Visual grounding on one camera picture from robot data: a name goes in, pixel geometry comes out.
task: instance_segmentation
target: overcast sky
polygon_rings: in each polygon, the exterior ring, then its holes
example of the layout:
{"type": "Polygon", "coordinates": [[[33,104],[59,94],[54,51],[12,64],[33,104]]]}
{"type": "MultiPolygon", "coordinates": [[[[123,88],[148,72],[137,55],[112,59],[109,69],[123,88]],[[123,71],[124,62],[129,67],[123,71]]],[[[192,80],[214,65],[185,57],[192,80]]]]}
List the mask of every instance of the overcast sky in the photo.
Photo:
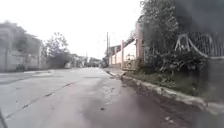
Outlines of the overcast sky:
{"type": "Polygon", "coordinates": [[[126,40],[140,15],[140,0],[0,0],[0,21],[18,23],[42,40],[62,33],[78,55],[102,58],[106,32],[111,45],[126,40]]]}

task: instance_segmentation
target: house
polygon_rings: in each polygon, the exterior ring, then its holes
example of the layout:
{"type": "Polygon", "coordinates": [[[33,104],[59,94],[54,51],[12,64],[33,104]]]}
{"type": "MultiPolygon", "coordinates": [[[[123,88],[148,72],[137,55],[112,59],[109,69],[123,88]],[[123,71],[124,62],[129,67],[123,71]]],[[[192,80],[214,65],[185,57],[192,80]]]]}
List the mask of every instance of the house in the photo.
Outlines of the house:
{"type": "Polygon", "coordinates": [[[131,32],[121,45],[109,47],[109,66],[122,69],[135,69],[136,59],[143,58],[141,26],[137,22],[135,31],[131,32]]]}
{"type": "Polygon", "coordinates": [[[42,42],[35,36],[25,33],[16,24],[0,24],[0,71],[39,69],[42,63],[41,52],[42,42]]]}

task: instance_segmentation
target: utility pole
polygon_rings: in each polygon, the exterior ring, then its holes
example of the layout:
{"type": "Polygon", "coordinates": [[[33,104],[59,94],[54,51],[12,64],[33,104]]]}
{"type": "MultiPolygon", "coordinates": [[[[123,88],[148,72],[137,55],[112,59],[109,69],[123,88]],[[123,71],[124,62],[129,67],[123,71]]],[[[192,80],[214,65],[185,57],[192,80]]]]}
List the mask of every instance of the utility pole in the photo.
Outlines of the utility pole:
{"type": "Polygon", "coordinates": [[[108,35],[108,32],[107,32],[107,64],[108,64],[108,66],[109,66],[109,63],[110,63],[110,61],[109,61],[109,35],[108,35]]]}
{"type": "Polygon", "coordinates": [[[112,64],[112,49],[110,49],[110,36],[108,36],[108,45],[109,45],[109,56],[110,56],[109,62],[111,62],[112,64]]]}
{"type": "Polygon", "coordinates": [[[109,35],[107,32],[107,56],[109,57],[109,35]]]}

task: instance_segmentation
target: fence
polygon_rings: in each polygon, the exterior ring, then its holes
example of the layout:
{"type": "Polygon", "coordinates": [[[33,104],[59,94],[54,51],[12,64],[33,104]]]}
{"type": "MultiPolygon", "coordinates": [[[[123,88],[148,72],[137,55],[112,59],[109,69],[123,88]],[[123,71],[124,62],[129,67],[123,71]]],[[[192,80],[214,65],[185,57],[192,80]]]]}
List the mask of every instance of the fence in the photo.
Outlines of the fence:
{"type": "Polygon", "coordinates": [[[115,55],[109,58],[109,64],[111,67],[120,68],[121,63],[123,62],[122,68],[135,68],[133,60],[136,59],[136,45],[135,40],[129,43],[122,51],[115,52],[115,55]]]}
{"type": "Polygon", "coordinates": [[[195,51],[208,59],[224,59],[224,38],[219,35],[199,32],[185,33],[177,37],[173,49],[160,50],[158,47],[146,43],[144,45],[144,61],[147,64],[156,54],[167,54],[171,51],[195,51]]]}

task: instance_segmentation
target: asphalt road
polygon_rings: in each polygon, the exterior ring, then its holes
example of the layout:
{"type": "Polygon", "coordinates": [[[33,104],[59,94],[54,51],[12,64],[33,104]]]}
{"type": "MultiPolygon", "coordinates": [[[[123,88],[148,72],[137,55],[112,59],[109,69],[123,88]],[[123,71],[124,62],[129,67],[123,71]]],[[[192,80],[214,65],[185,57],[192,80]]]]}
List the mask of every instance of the asphalt road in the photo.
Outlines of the asphalt road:
{"type": "Polygon", "coordinates": [[[9,128],[186,128],[98,68],[0,75],[9,128]]]}

